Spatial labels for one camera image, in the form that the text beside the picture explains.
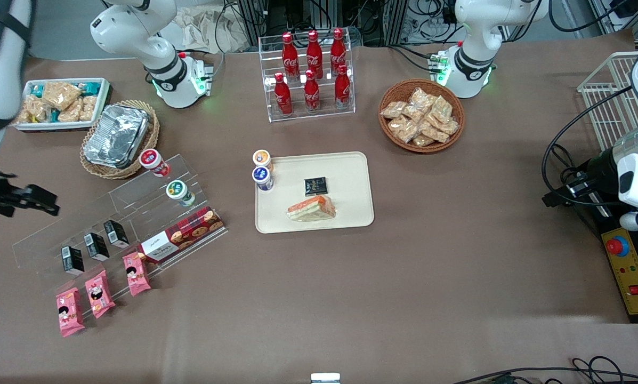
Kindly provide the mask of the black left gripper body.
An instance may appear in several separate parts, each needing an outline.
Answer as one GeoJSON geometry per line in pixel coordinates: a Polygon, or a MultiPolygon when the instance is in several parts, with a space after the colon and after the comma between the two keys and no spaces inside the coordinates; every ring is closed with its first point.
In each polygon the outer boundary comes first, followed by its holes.
{"type": "Polygon", "coordinates": [[[583,163],[588,193],[584,202],[618,206],[618,166],[613,150],[605,150],[583,163]]]}

